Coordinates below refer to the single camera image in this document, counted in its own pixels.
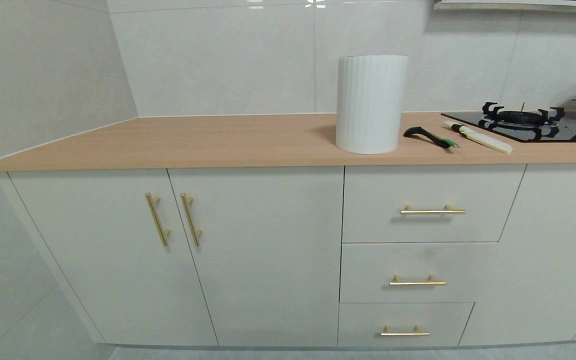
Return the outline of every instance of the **gas stove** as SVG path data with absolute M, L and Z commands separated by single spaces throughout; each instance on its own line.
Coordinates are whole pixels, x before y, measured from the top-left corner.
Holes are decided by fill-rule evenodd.
M 442 112 L 442 116 L 461 121 L 519 142 L 576 142 L 576 111 L 563 107 L 549 110 L 500 111 L 503 106 L 487 102 L 482 110 Z

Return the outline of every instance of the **black glass cooktop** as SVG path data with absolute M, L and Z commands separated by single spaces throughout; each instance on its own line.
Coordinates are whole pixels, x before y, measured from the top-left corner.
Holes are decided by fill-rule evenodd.
M 541 124 L 508 122 L 482 111 L 442 112 L 442 116 L 519 142 L 576 142 L 576 112 L 566 112 L 561 119 Z

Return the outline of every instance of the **burner cap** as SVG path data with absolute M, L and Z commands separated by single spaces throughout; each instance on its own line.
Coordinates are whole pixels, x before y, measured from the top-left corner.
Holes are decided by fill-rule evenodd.
M 535 114 L 534 112 L 527 111 L 500 111 L 494 118 L 495 120 L 512 124 L 534 126 L 540 126 L 544 124 L 544 118 L 541 114 Z

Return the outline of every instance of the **cleaning brush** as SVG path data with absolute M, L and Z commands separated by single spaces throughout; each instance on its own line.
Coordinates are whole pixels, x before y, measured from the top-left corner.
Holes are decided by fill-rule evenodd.
M 409 128 L 404 132 L 404 136 L 409 138 L 412 135 L 423 135 L 430 139 L 435 145 L 439 146 L 440 148 L 448 149 L 448 148 L 459 148 L 459 144 L 452 141 L 451 139 L 441 138 L 434 133 L 425 130 L 421 126 L 414 126 Z

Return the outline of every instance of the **knife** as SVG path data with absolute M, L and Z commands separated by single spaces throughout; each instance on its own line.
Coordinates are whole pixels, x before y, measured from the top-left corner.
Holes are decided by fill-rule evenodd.
M 466 125 L 461 125 L 461 123 L 449 120 L 446 120 L 443 123 L 446 124 L 451 130 L 453 130 L 453 132 L 457 132 L 461 134 L 461 136 L 466 137 L 466 139 L 470 139 L 471 141 L 479 143 L 492 150 L 497 150 L 505 154 L 510 154 L 510 152 L 513 151 L 513 147 L 507 143 L 477 132 L 470 127 L 467 127 Z

